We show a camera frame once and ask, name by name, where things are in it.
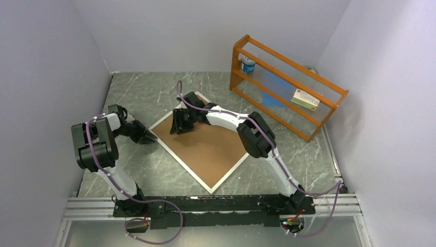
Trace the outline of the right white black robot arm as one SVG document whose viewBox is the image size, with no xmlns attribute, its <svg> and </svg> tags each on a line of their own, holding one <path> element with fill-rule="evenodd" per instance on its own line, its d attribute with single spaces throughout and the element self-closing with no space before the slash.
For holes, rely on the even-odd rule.
<svg viewBox="0 0 436 247">
<path fill-rule="evenodd" d="M 182 95 L 177 100 L 184 107 L 173 110 L 171 134 L 185 134 L 194 130 L 194 124 L 219 126 L 238 134 L 245 151 L 254 158 L 263 159 L 278 184 L 283 197 L 283 208 L 290 214 L 303 205 L 304 188 L 284 165 L 275 142 L 275 134 L 260 113 L 237 113 L 215 103 L 205 104 L 194 92 Z"/>
</svg>

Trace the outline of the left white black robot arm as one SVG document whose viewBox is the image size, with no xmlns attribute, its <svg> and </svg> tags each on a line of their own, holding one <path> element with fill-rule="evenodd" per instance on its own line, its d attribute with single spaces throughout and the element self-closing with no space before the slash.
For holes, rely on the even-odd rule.
<svg viewBox="0 0 436 247">
<path fill-rule="evenodd" d="M 157 137 L 126 108 L 113 104 L 108 113 L 71 127 L 76 161 L 81 169 L 102 177 L 114 191 L 116 201 L 134 216 L 146 212 L 147 202 L 137 183 L 116 164 L 116 137 L 125 136 L 139 145 L 152 144 Z"/>
</svg>

